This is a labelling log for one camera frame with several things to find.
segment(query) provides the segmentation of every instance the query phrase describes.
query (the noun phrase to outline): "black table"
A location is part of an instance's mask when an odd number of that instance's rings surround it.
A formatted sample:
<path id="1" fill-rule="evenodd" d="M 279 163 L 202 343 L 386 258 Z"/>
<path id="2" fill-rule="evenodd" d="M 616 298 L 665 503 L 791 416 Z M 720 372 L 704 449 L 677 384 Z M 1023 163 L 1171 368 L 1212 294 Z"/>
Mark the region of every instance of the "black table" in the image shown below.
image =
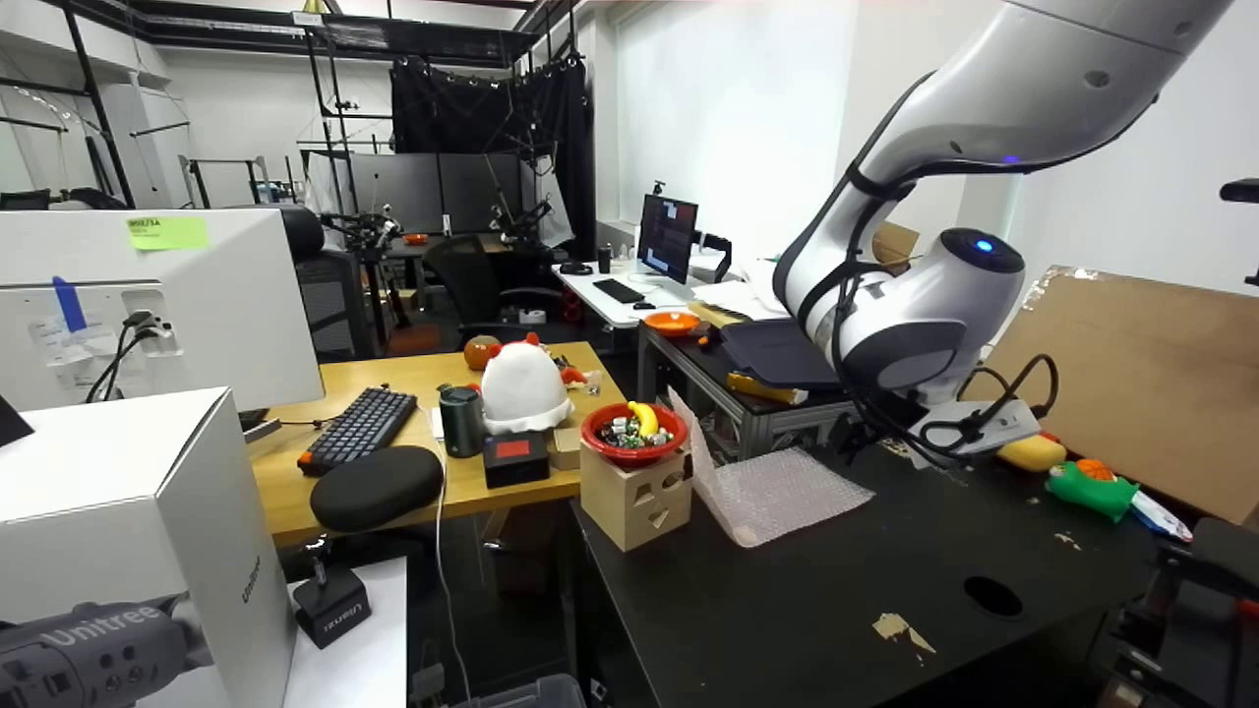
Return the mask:
<path id="1" fill-rule="evenodd" d="M 912 471 L 875 449 L 846 469 L 877 486 L 862 512 L 740 549 L 698 519 L 623 554 L 578 505 L 573 648 L 594 663 L 589 587 L 601 587 L 652 703 L 883 703 L 1149 580 L 1153 543 L 1054 499 L 1034 474 Z M 1014 591 L 1003 618 L 968 576 Z M 904 612 L 938 652 L 875 631 Z"/>

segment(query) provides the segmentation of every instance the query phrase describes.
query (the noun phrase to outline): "black device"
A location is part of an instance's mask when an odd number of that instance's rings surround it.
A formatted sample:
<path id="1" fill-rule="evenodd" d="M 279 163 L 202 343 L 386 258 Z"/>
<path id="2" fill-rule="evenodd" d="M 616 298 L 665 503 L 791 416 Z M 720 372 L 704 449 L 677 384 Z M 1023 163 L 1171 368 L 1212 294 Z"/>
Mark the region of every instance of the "black device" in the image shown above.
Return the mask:
<path id="1" fill-rule="evenodd" d="M 509 433 L 484 443 L 484 486 L 509 486 L 550 474 L 550 435 L 546 433 Z"/>
<path id="2" fill-rule="evenodd" d="M 324 474 L 340 462 L 371 456 L 371 450 L 386 449 L 414 412 L 417 412 L 414 391 L 361 387 L 349 399 L 349 407 L 340 419 L 331 419 L 320 433 L 320 440 L 299 456 L 299 469 L 306 474 Z"/>
<path id="3" fill-rule="evenodd" d="M 647 294 L 627 288 L 623 277 L 594 277 L 594 288 L 616 301 L 647 301 Z"/>
<path id="4" fill-rule="evenodd" d="M 589 268 L 581 258 L 561 258 L 560 272 L 561 273 L 589 273 Z"/>
<path id="5" fill-rule="evenodd" d="M 182 599 L 76 604 L 0 629 L 0 708 L 135 703 L 211 663 Z"/>
<path id="6" fill-rule="evenodd" d="M 299 629 L 324 648 L 371 618 L 367 587 L 346 566 L 315 566 L 295 595 Z"/>
<path id="7" fill-rule="evenodd" d="M 694 263 L 702 204 L 648 192 L 637 221 L 637 258 L 686 281 Z"/>
<path id="8" fill-rule="evenodd" d="M 0 449 L 30 433 L 34 429 L 0 397 Z"/>

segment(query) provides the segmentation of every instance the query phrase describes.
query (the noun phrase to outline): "brown cardboard box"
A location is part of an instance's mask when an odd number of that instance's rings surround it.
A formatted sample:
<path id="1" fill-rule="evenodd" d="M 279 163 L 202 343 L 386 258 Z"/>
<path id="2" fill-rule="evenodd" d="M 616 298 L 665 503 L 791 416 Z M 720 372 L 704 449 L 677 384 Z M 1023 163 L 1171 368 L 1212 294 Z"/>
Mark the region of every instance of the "brown cardboard box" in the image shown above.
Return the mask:
<path id="1" fill-rule="evenodd" d="M 1061 368 L 1047 429 L 1119 471 L 1259 525 L 1259 298 L 1054 268 L 986 365 Z"/>

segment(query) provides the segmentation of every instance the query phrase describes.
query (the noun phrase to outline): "black keyboard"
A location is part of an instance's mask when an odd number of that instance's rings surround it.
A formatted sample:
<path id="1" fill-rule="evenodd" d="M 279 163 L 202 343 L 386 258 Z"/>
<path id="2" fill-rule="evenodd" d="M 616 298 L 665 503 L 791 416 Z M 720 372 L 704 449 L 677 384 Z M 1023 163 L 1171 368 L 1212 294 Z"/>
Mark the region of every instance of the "black keyboard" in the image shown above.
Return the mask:
<path id="1" fill-rule="evenodd" d="M 349 407 L 331 419 L 320 440 L 299 456 L 306 474 L 324 474 L 340 462 L 388 449 L 397 429 L 417 412 L 414 391 L 361 387 Z"/>
<path id="2" fill-rule="evenodd" d="M 643 301 L 647 294 L 627 288 L 623 277 L 594 277 L 599 292 L 607 292 L 616 301 Z"/>

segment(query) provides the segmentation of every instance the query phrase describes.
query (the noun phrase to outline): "sticker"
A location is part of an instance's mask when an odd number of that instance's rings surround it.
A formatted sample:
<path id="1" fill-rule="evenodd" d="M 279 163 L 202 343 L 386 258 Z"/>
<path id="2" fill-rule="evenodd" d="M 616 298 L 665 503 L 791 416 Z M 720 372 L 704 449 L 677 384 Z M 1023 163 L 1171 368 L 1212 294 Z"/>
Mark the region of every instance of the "sticker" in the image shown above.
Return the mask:
<path id="1" fill-rule="evenodd" d="M 127 238 L 135 251 L 202 251 L 203 221 L 202 214 L 136 214 L 136 221 L 127 221 Z"/>

